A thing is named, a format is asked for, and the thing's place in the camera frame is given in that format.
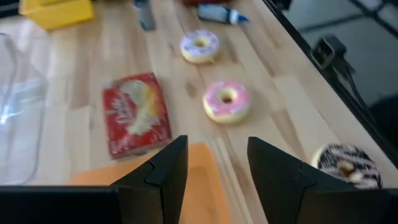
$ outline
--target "donut hole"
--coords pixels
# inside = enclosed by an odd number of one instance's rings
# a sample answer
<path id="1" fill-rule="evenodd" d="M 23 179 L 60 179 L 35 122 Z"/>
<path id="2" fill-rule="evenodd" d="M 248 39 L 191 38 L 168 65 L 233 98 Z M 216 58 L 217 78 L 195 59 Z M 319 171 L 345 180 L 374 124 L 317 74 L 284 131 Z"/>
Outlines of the donut hole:
<path id="1" fill-rule="evenodd" d="M 209 45 L 209 40 L 204 39 L 204 38 L 197 38 L 194 41 L 194 46 L 196 47 L 206 47 L 207 45 Z"/>
<path id="2" fill-rule="evenodd" d="M 218 98 L 226 104 L 232 103 L 236 98 L 236 92 L 233 89 L 227 88 L 218 94 Z"/>
<path id="3" fill-rule="evenodd" d="M 221 100 L 223 103 L 232 103 L 232 98 L 230 96 L 224 96 Z"/>
<path id="4" fill-rule="evenodd" d="M 359 182 L 363 178 L 363 174 L 358 172 L 354 165 L 347 161 L 339 161 L 337 163 L 337 168 L 344 175 L 344 177 L 353 182 Z"/>

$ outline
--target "plastic container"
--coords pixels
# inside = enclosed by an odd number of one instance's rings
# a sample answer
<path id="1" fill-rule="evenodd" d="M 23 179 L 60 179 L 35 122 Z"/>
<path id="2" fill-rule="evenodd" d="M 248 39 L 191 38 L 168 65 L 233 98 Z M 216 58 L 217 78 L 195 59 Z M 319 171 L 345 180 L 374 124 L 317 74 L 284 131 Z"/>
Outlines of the plastic container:
<path id="1" fill-rule="evenodd" d="M 47 82 L 0 34 L 0 185 L 25 184 L 38 163 Z"/>
<path id="2" fill-rule="evenodd" d="M 180 223 L 231 224 L 232 218 L 215 158 L 205 144 L 189 145 L 188 178 Z M 109 185 L 154 154 L 77 174 L 70 185 Z"/>
<path id="3" fill-rule="evenodd" d="M 65 27 L 94 18 L 90 0 L 67 0 L 43 5 L 41 0 L 21 0 L 19 13 L 45 30 Z"/>

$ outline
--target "pink frosted donut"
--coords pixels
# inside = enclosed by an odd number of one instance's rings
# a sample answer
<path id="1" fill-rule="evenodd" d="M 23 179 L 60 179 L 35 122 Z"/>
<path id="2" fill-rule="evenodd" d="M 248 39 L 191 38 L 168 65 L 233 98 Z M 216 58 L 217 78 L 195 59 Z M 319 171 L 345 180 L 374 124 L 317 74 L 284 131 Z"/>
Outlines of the pink frosted donut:
<path id="1" fill-rule="evenodd" d="M 241 84 L 234 81 L 211 84 L 203 96 L 206 114 L 217 123 L 241 121 L 250 108 L 250 96 Z"/>

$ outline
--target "pink icing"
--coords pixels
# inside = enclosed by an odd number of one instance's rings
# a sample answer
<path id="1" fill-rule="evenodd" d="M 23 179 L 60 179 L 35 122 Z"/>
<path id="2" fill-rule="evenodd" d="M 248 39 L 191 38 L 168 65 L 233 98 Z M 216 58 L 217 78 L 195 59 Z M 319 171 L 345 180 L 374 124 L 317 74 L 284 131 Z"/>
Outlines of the pink icing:
<path id="1" fill-rule="evenodd" d="M 220 92 L 226 88 L 236 91 L 236 97 L 230 103 L 223 102 L 219 96 Z M 241 84 L 234 81 L 226 81 L 211 84 L 205 93 L 205 100 L 214 115 L 235 115 L 249 106 L 250 96 Z"/>

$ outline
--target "bottle cap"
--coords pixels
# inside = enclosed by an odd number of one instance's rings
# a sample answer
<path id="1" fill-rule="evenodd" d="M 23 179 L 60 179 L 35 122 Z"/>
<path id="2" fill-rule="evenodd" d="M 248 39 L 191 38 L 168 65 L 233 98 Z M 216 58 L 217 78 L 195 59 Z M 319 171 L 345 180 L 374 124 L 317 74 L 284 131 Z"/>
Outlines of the bottle cap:
<path id="1" fill-rule="evenodd" d="M 137 8 L 141 8 L 148 5 L 148 3 L 148 0 L 134 0 L 133 5 Z"/>
<path id="2" fill-rule="evenodd" d="M 249 19 L 246 18 L 245 16 L 239 15 L 238 22 L 249 22 Z"/>

